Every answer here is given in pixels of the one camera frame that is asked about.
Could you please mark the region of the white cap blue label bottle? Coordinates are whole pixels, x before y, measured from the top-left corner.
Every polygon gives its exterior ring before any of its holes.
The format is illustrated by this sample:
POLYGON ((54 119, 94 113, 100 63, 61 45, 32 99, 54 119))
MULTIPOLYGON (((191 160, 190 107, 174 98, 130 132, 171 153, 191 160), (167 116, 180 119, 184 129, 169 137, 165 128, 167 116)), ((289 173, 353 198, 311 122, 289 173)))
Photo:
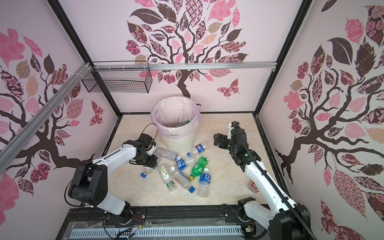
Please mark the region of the white cap blue label bottle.
POLYGON ((209 189, 211 185, 211 175, 209 168, 204 168, 203 172, 200 175, 199 186, 198 186, 198 195, 201 198, 207 198, 209 196, 209 189))

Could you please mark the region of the red orange label bottle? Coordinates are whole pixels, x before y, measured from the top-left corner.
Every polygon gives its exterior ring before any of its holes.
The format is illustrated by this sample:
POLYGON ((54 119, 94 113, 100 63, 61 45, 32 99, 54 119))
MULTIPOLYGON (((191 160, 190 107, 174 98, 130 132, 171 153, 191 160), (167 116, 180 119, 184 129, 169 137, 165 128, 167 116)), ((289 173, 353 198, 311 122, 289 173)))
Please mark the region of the red orange label bottle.
POLYGON ((259 188, 256 186, 256 184, 253 181, 250 181, 248 184, 248 189, 252 192, 257 194, 259 192, 259 188))

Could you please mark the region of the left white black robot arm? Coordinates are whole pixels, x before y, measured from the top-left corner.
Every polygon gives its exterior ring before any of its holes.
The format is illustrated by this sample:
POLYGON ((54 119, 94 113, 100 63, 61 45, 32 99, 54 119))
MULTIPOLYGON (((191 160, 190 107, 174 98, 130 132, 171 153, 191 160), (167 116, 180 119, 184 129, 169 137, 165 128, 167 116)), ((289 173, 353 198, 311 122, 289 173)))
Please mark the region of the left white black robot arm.
POLYGON ((120 224, 127 224, 133 218, 130 204, 109 192, 108 178, 125 163, 155 168, 155 139, 141 134, 137 140, 128 140, 122 146, 96 160, 81 162, 75 171, 65 197, 99 208, 114 217, 120 224))

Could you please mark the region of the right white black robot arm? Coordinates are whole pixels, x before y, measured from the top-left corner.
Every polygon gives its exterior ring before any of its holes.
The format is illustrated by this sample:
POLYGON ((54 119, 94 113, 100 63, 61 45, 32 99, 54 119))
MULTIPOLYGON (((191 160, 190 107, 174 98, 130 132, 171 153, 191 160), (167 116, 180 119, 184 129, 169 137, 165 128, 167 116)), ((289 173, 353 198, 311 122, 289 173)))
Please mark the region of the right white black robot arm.
POLYGON ((256 184, 266 200, 254 199, 239 203, 244 217, 261 225, 272 240, 314 240, 309 210, 297 204, 271 177, 259 155, 249 148, 247 134, 240 124, 229 124, 228 135, 215 134, 214 145, 228 150, 235 164, 256 184))

